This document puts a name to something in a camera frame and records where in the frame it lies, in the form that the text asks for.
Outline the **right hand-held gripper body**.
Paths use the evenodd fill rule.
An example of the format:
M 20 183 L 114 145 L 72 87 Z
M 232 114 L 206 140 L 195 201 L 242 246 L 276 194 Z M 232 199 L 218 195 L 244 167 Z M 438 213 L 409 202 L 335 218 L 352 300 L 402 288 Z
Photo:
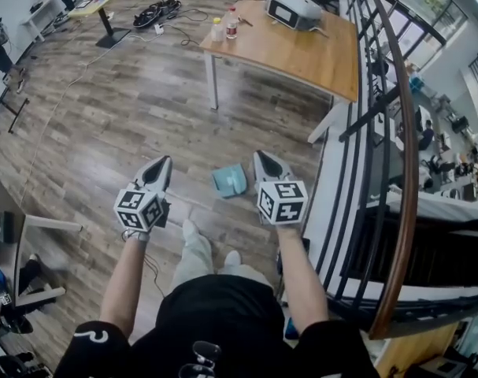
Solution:
M 307 204 L 306 185 L 301 180 L 265 181 L 258 185 L 257 208 L 271 225 L 300 223 Z

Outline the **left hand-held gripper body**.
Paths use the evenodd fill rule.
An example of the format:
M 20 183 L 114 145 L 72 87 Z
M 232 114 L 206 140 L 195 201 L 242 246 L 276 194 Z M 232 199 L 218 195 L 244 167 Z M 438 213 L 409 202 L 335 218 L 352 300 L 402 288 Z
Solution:
M 113 209 L 125 229 L 147 233 L 153 227 L 165 227 L 169 207 L 161 188 L 130 183 L 120 190 Z

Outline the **person's left hand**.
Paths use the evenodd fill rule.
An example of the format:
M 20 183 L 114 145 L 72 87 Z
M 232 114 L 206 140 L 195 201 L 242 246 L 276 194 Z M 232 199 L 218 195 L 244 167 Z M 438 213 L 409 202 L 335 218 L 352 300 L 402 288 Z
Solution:
M 142 243 L 148 243 L 150 241 L 149 232 L 141 232 L 132 229 L 127 229 L 121 234 L 121 238 L 127 242 L 130 238 L 137 239 Z

